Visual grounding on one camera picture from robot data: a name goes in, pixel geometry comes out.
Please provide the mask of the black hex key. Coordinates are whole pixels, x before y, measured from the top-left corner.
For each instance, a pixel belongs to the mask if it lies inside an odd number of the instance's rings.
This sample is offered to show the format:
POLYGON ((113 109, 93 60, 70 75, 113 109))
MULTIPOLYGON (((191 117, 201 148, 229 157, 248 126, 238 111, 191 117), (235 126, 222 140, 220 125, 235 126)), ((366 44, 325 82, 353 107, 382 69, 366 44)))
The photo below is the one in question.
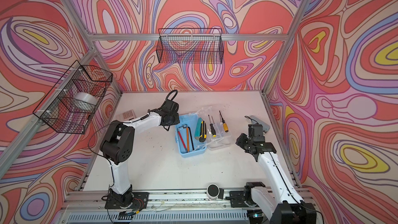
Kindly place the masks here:
POLYGON ((193 138, 192 138, 191 128, 189 126, 187 128, 188 128, 189 140, 190 140, 190 144, 191 144, 191 151, 194 151, 194 142, 193 142, 193 138))

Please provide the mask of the red handled hex key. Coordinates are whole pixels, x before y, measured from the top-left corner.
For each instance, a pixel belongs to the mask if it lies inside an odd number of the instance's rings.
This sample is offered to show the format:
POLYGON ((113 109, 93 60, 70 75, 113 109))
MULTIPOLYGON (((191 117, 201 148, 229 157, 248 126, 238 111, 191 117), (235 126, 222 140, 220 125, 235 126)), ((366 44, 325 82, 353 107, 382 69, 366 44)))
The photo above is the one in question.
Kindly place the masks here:
POLYGON ((187 152, 188 149, 187 149, 186 144, 185 144, 185 142, 184 142, 184 139, 183 139, 183 137, 182 137, 182 135, 181 135, 181 129, 183 129, 183 126, 177 128, 178 137, 179 137, 179 140, 181 141, 181 143, 182 143, 182 145, 183 145, 185 151, 187 152))

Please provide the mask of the teal utility knife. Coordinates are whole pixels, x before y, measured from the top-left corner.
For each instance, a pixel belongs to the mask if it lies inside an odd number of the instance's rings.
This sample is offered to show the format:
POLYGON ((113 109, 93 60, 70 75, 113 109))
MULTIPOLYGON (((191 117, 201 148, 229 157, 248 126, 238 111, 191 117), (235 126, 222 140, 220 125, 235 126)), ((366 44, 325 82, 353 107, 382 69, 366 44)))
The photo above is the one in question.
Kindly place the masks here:
POLYGON ((199 140, 200 139, 200 137, 201 137, 201 133, 202 133, 202 118, 198 118, 198 121, 197 121, 197 125, 196 125, 196 128, 195 128, 195 139, 196 140, 199 140))

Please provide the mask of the yellow handled screwdriver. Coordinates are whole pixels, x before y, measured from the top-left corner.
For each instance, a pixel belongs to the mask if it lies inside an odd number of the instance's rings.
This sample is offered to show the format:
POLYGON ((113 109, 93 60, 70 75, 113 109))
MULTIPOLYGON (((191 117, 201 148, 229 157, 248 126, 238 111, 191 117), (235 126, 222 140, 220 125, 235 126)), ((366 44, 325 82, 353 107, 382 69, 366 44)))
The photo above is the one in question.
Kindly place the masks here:
POLYGON ((220 115, 220 120, 221 120, 221 123, 222 123, 222 126, 223 126, 223 130, 224 130, 225 133, 228 133, 229 132, 229 128, 228 128, 228 125, 227 125, 225 119, 223 118, 223 115, 222 115, 221 111, 219 111, 219 115, 220 115))

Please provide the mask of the clear toolbox lid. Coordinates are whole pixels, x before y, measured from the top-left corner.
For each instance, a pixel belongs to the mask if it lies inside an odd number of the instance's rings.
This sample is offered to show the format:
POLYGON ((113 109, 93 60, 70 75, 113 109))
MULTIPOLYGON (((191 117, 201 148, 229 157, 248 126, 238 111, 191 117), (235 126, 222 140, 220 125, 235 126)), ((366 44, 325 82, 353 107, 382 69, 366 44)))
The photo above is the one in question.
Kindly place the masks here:
POLYGON ((232 144, 232 136, 231 136, 232 132, 229 131, 228 133, 225 133, 220 120, 219 111, 223 112, 225 111, 225 109, 226 108, 224 105, 218 104, 218 105, 202 107, 196 112, 196 114, 198 114, 198 117, 202 118, 202 120, 206 122, 207 139, 204 142, 204 144, 206 148, 209 150, 227 148, 232 144), (208 115, 213 116, 216 123, 217 136, 215 138, 212 136, 210 132, 210 122, 208 115))

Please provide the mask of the light blue plastic toolbox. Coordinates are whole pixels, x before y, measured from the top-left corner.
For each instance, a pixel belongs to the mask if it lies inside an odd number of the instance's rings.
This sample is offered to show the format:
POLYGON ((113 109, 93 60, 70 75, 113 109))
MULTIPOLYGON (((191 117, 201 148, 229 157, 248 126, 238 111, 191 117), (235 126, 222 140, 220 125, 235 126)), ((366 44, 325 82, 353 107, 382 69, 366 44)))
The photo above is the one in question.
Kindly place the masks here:
POLYGON ((206 146, 194 137, 199 121, 198 114, 179 116, 180 123, 175 126, 175 141, 179 154, 183 158, 201 155, 206 151, 206 146))

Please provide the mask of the orange handled hex key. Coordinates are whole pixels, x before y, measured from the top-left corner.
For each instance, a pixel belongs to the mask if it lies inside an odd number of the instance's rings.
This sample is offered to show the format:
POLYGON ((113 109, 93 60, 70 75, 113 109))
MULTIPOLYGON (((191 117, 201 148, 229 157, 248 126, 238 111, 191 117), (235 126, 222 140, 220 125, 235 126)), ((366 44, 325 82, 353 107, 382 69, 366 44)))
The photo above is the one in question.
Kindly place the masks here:
POLYGON ((183 127, 183 128, 185 129, 185 131, 186 131, 186 146, 187 146, 187 152, 189 152, 189 151, 190 151, 190 144, 189 144, 189 129, 188 129, 188 126, 187 126, 186 124, 184 124, 182 127, 183 127))

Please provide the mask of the yellow black utility knife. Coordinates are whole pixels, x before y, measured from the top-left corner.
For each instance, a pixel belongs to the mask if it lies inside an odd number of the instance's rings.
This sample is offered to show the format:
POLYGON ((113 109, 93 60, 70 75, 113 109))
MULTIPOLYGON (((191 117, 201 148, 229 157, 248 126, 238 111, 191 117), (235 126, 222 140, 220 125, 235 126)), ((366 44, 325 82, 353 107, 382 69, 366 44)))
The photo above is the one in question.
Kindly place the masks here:
POLYGON ((203 120, 201 122, 201 130, 200 130, 200 137, 199 137, 199 141, 201 143, 204 143, 207 139, 207 134, 206 134, 206 122, 203 120))

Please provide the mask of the black yellow screwdriver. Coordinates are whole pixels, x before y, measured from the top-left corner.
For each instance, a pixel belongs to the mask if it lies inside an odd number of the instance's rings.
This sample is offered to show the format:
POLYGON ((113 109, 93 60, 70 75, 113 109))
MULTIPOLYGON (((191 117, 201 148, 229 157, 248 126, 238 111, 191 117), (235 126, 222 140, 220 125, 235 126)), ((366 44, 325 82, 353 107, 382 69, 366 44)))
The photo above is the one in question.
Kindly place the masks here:
POLYGON ((209 122, 210 122, 210 132, 212 134, 212 136, 215 138, 217 136, 216 130, 215 130, 215 123, 214 120, 212 118, 212 116, 208 115, 209 118, 209 122))

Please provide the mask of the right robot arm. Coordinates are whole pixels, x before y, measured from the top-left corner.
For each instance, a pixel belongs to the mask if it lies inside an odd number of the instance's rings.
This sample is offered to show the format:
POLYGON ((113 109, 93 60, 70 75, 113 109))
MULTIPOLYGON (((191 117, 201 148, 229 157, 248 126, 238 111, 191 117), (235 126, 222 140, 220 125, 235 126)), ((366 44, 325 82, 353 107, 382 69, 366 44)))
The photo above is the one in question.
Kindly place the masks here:
POLYGON ((265 141, 261 124, 250 124, 248 134, 242 133, 236 145, 254 157, 272 190, 270 194, 262 182, 247 182, 243 190, 246 205, 259 207, 271 224, 315 224, 318 215, 323 216, 289 182, 274 145, 265 141))

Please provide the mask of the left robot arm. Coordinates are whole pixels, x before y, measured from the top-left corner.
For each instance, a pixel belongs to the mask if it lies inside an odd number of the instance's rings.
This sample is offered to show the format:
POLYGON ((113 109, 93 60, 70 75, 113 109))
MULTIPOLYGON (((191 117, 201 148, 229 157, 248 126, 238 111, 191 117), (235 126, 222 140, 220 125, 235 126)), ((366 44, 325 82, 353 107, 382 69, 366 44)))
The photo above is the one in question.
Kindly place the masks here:
POLYGON ((106 209, 129 208, 134 196, 129 179, 128 159, 133 151, 134 139, 137 135, 151 128, 163 127, 166 131, 178 125, 179 104, 174 101, 178 91, 172 90, 159 108, 149 110, 146 115, 121 122, 113 121, 100 144, 102 156, 110 162, 113 183, 106 197, 106 209))

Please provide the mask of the grey blue stapler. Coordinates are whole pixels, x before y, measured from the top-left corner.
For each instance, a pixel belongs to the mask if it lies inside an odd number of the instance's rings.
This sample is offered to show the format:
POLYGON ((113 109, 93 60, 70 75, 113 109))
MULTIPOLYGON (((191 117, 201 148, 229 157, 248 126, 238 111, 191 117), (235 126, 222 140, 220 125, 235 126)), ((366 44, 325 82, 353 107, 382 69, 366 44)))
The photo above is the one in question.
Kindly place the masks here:
POLYGON ((267 133, 267 132, 271 129, 271 127, 270 127, 269 124, 267 124, 267 123, 264 122, 263 120, 257 118, 256 116, 251 115, 251 116, 249 116, 249 117, 250 117, 251 119, 253 119, 254 122, 257 122, 258 124, 260 124, 260 125, 263 126, 263 132, 264 132, 264 133, 267 133))

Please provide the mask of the white tape roll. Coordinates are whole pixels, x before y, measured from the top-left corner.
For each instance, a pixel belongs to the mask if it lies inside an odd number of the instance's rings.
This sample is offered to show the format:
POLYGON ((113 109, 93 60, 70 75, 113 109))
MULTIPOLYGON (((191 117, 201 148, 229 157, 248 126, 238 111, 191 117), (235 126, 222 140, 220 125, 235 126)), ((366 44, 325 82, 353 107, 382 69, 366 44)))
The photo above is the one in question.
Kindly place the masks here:
POLYGON ((85 92, 79 92, 73 98, 73 105, 82 113, 93 112, 97 103, 96 97, 85 92))

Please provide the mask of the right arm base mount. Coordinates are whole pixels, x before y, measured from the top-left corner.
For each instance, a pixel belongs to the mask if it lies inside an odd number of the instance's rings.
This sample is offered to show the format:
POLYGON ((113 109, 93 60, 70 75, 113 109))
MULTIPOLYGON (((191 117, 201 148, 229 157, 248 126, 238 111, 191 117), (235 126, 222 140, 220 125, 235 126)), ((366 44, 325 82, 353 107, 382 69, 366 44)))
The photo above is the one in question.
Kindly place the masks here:
POLYGON ((226 199, 230 200, 232 208, 243 207, 258 207, 258 205, 251 198, 251 189, 244 189, 243 191, 230 191, 226 199))

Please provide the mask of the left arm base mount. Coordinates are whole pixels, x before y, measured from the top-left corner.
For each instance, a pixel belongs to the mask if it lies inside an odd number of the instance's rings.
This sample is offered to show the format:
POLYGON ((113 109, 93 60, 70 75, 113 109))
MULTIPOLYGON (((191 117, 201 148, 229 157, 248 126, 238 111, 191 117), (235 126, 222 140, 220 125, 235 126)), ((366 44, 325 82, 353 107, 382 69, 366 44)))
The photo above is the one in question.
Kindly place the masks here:
POLYGON ((126 192, 123 195, 117 194, 112 190, 106 197, 105 209, 132 209, 142 210, 147 207, 148 192, 126 192))

